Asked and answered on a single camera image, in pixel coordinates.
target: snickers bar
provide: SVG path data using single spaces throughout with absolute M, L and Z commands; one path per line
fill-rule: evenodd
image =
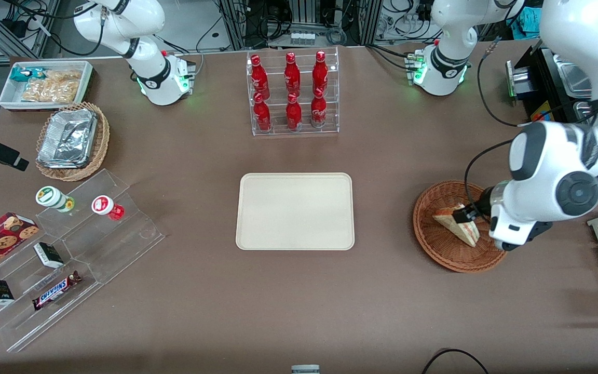
M 83 280 L 83 279 L 80 277 L 80 275 L 78 275 L 78 272 L 77 271 L 73 272 L 73 274 L 62 279 L 61 282 L 56 284 L 56 286 L 50 288 L 46 293 L 41 295 L 39 298 L 32 300 L 32 303 L 34 304 L 34 309 L 40 310 L 41 308 L 45 307 L 45 305 L 50 303 L 52 300 L 55 300 L 56 298 L 58 298 L 59 295 L 61 295 L 65 291 L 68 291 L 69 288 L 80 283 L 81 280 Z

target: white robotic arm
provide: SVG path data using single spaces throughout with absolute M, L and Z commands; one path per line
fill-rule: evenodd
M 523 0 L 435 0 L 430 17 L 442 28 L 442 36 L 439 44 L 410 56 L 417 69 L 413 84 L 437 96 L 454 92 L 477 45 L 474 26 L 513 17 L 522 6 Z
M 598 0 L 546 0 L 540 33 L 553 52 L 586 73 L 596 111 Z M 525 126 L 510 147 L 509 168 L 512 180 L 487 189 L 475 203 L 491 217 L 489 235 L 507 250 L 598 204 L 598 115 L 592 126 L 551 121 Z M 455 219 L 463 222 L 467 210 Z
M 124 57 L 138 76 L 142 93 L 157 105 L 168 105 L 192 92 L 194 66 L 164 55 L 148 35 L 163 29 L 166 15 L 156 0 L 98 0 L 75 17 L 78 32 Z M 76 7 L 80 12 L 91 3 Z

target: table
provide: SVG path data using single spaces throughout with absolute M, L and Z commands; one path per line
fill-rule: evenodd
M 527 42 L 500 43 L 482 86 L 492 111 L 521 123 L 504 62 Z M 413 50 L 408 45 L 399 50 Z M 473 54 L 476 64 L 486 45 Z M 195 94 L 150 104 L 122 59 L 95 59 L 88 100 L 109 118 L 104 167 L 168 237 L 0 372 L 420 372 L 440 348 L 470 351 L 491 372 L 598 372 L 598 249 L 584 218 L 557 223 L 493 270 L 456 274 L 408 228 L 430 185 L 463 177 L 470 159 L 518 130 L 486 114 L 475 74 L 448 97 L 408 87 L 405 73 L 363 47 L 340 48 L 341 132 L 253 138 L 246 54 L 209 55 Z M 47 113 L 0 111 L 0 142 L 34 159 Z M 239 180 L 249 172 L 346 172 L 354 181 L 355 246 L 345 252 L 241 251 Z M 506 151 L 470 175 L 508 178 Z M 52 181 L 0 165 L 0 215 L 41 211 Z M 77 184 L 52 182 L 69 191 Z M 434 372 L 480 372 L 450 354 Z

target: red bottle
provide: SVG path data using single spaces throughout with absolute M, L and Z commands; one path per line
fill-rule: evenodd
M 315 97 L 310 102 L 310 123 L 314 128 L 323 128 L 327 118 L 327 101 L 322 88 L 315 88 Z
M 255 113 L 255 121 L 258 123 L 260 131 L 269 132 L 271 130 L 271 116 L 269 114 L 269 107 L 263 100 L 261 93 L 256 92 L 253 95 L 253 113 Z
M 299 96 L 294 93 L 288 94 L 288 106 L 285 113 L 288 116 L 288 128 L 292 132 L 301 130 L 301 106 L 297 103 Z
M 327 55 L 323 50 L 319 50 L 315 54 L 315 66 L 313 66 L 313 92 L 315 88 L 322 88 L 322 92 L 327 91 L 327 74 L 329 68 L 325 60 Z
M 264 71 L 264 68 L 260 64 L 260 57 L 258 55 L 252 55 L 251 64 L 253 65 L 251 78 L 253 80 L 253 88 L 255 88 L 255 92 L 261 93 L 263 100 L 269 99 L 269 80 L 266 77 L 266 71 Z
M 301 73 L 299 72 L 299 66 L 296 64 L 294 53 L 288 52 L 285 55 L 285 62 L 285 86 L 289 93 L 299 96 L 299 90 L 301 90 Z

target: beige tray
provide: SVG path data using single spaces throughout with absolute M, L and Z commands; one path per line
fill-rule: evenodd
M 248 173 L 239 187 L 241 249 L 345 251 L 354 245 L 346 173 Z

